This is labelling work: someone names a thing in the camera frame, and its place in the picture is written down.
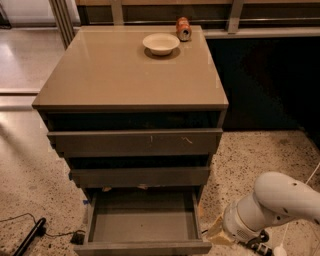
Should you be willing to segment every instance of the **dark panel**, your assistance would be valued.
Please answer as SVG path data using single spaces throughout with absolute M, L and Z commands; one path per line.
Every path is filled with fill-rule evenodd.
M 319 25 L 320 4 L 246 4 L 239 27 Z
M 320 37 L 208 44 L 230 103 L 224 130 L 302 126 L 320 146 Z
M 200 24 L 204 20 L 225 25 L 230 5 L 150 5 L 124 6 L 125 22 L 165 21 L 175 24 L 177 18 L 185 16 L 191 24 Z

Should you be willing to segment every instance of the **speckled floor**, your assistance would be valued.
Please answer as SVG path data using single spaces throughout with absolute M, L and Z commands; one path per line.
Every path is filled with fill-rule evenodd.
M 0 31 L 0 87 L 41 88 L 63 51 L 54 30 Z M 49 146 L 47 130 L 30 108 L 32 101 L 0 96 L 0 220 L 31 213 L 37 220 L 46 218 L 48 234 L 86 230 L 85 197 Z M 259 174 L 279 171 L 304 182 L 319 161 L 318 149 L 302 131 L 225 132 L 199 206 L 201 229 L 209 228 L 231 201 L 252 191 Z M 320 191 L 320 172 L 309 185 Z M 13 255 L 32 227 L 30 216 L 0 222 L 0 255 Z M 269 246 L 280 243 L 284 230 L 267 230 Z M 70 239 L 44 236 L 25 255 L 76 255 Z M 284 246 L 290 256 L 319 256 L 319 242 L 320 228 L 298 220 L 290 223 Z M 208 255 L 254 254 L 238 245 L 213 245 Z

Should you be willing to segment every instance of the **open drawer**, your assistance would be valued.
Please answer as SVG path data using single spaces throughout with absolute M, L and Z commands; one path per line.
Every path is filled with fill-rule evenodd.
M 89 208 L 84 255 L 190 255 L 206 254 L 197 202 L 188 189 L 112 189 L 95 194 Z

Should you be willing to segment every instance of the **white bowl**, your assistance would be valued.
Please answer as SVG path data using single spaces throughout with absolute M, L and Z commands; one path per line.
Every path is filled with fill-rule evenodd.
M 146 36 L 142 43 L 154 55 L 168 55 L 179 46 L 180 40 L 171 34 L 156 33 Z

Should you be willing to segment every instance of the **cabinet top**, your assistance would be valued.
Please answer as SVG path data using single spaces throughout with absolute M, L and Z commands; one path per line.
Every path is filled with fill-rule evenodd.
M 200 26 L 168 56 L 142 41 L 175 26 L 83 26 L 32 106 L 43 110 L 226 109 Z

